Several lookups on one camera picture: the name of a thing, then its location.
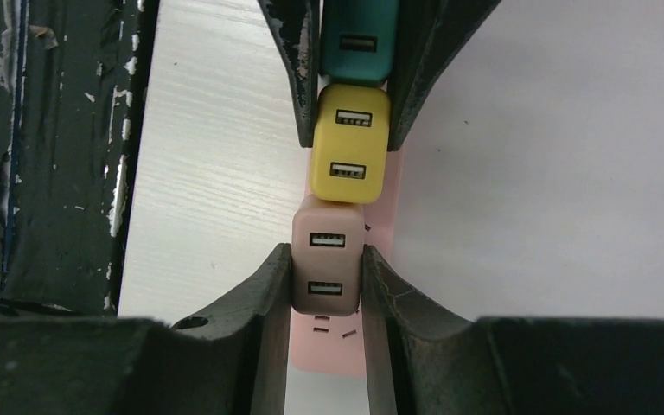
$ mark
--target usb port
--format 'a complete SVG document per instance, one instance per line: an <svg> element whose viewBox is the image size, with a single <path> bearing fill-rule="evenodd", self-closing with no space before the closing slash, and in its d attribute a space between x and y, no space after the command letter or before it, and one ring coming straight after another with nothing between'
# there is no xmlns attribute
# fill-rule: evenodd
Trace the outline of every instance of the usb port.
<svg viewBox="0 0 664 415"><path fill-rule="evenodd" d="M340 233L310 233L310 246L344 248L345 235Z"/></svg>
<svg viewBox="0 0 664 415"><path fill-rule="evenodd" d="M340 35L340 50L354 50L355 52L369 52L374 54L378 49L376 36Z"/></svg>
<svg viewBox="0 0 664 415"><path fill-rule="evenodd" d="M337 110L335 122L337 124L354 125L357 127L369 127L373 124L373 114L370 112Z"/></svg>
<svg viewBox="0 0 664 415"><path fill-rule="evenodd" d="M365 166L360 166L359 164L331 163L329 165L329 175L348 179L364 179Z"/></svg>
<svg viewBox="0 0 664 415"><path fill-rule="evenodd" d="M309 282L309 294L320 294L323 296L341 296L342 284Z"/></svg>

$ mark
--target pink power strip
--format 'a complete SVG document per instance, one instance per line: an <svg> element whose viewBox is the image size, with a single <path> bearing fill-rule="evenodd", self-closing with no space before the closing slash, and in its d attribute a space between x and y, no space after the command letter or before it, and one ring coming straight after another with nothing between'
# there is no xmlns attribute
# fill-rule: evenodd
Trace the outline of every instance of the pink power strip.
<svg viewBox="0 0 664 415"><path fill-rule="evenodd" d="M365 243L386 260L393 249L403 149L388 153L383 192L365 206ZM306 194L310 193L307 185ZM327 332L315 328L327 329ZM360 309L348 317L306 316L291 311L291 364L299 370L347 376L365 375L365 348Z"/></svg>

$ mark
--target teal usb charger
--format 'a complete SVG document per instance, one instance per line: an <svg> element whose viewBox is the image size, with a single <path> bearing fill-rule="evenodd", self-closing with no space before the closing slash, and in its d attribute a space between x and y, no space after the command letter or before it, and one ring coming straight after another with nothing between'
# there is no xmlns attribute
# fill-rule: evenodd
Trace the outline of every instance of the teal usb charger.
<svg viewBox="0 0 664 415"><path fill-rule="evenodd" d="M378 86L393 67L398 0L326 0L321 74L333 81Z"/></svg>

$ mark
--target beige usb charger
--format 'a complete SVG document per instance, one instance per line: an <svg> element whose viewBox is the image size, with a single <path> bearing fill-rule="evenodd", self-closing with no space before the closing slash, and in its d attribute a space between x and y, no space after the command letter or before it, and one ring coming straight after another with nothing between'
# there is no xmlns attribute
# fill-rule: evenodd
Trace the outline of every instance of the beige usb charger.
<svg viewBox="0 0 664 415"><path fill-rule="evenodd" d="M350 316L360 304L362 205L304 198L291 227L291 305L301 314Z"/></svg>

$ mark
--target wood grain surface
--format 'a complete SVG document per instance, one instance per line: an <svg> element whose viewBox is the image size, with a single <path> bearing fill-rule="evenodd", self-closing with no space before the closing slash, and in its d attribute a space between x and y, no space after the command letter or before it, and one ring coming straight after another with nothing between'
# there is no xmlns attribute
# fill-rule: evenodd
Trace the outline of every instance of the wood grain surface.
<svg viewBox="0 0 664 415"><path fill-rule="evenodd" d="M291 238L306 151L255 0L164 0L119 314L174 322ZM664 2L503 2L407 139L393 263L466 317L664 317ZM290 368L287 413L367 413Z"/></svg>

